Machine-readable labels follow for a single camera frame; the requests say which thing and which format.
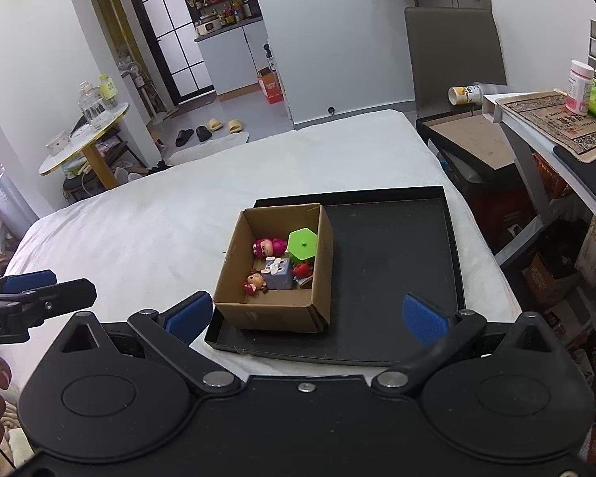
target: wooden table leg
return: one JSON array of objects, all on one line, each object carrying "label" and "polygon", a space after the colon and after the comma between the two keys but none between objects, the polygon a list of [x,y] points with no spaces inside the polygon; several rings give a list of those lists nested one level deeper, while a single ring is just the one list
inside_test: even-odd
[{"label": "wooden table leg", "polygon": [[112,172],[108,168],[108,165],[106,165],[106,162],[100,155],[94,143],[85,147],[82,150],[82,153],[86,156],[86,159],[91,164],[93,170],[95,170],[97,177],[100,179],[106,190],[111,190],[119,186],[119,182],[115,179],[115,176],[112,175]]}]

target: circular disc cover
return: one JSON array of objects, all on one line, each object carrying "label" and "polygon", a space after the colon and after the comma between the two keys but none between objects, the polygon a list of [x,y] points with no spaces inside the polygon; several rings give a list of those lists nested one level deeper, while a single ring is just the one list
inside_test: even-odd
[{"label": "circular disc cover", "polygon": [[40,363],[18,407],[33,446],[62,459],[118,461],[155,448],[186,417],[189,391],[175,371],[97,352]]},{"label": "circular disc cover", "polygon": [[558,385],[579,375],[561,374],[547,355],[514,350],[448,366],[426,383],[424,412],[453,444],[487,459],[534,460],[569,450],[591,425],[589,390],[584,382]]}]

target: baseboard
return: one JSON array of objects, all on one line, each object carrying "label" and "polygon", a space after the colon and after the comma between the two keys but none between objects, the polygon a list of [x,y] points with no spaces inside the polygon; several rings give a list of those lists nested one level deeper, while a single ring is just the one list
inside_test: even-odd
[{"label": "baseboard", "polygon": [[402,113],[409,113],[415,111],[414,100],[404,100],[401,102],[393,102],[390,104],[377,105],[375,107],[367,107],[365,109],[357,109],[356,111],[348,111],[346,113],[334,114],[331,116],[323,116],[322,118],[316,118],[314,120],[307,120],[305,122],[294,123],[294,129],[300,130],[310,125],[324,124],[332,122],[333,120],[339,120],[340,118],[348,118],[350,116],[356,116],[358,114],[372,113],[373,111],[383,111],[385,109],[393,109],[395,111],[401,111]]},{"label": "baseboard", "polygon": [[244,87],[233,89],[232,91],[228,91],[227,93],[221,93],[218,96],[218,99],[220,102],[224,102],[226,100],[231,100],[232,98],[236,97],[242,97],[243,95],[249,95],[250,93],[255,93],[256,91],[260,90],[261,85],[257,82],[256,84],[250,84]]}]

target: black slipper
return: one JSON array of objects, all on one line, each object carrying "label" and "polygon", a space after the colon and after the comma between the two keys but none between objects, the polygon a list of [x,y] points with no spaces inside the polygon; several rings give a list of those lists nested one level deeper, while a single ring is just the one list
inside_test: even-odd
[{"label": "black slipper", "polygon": [[199,125],[196,128],[196,135],[199,137],[201,143],[206,142],[212,137],[212,133],[205,125]]},{"label": "black slipper", "polygon": [[175,140],[175,145],[177,147],[183,147],[186,143],[188,143],[190,138],[192,138],[193,134],[194,129],[186,129],[185,131],[179,131],[179,135],[176,137]]}]

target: glass door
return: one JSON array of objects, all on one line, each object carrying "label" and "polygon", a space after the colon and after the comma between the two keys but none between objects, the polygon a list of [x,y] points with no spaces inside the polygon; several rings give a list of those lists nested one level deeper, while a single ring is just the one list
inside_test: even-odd
[{"label": "glass door", "polygon": [[175,104],[214,89],[186,0],[132,0],[148,46]]}]

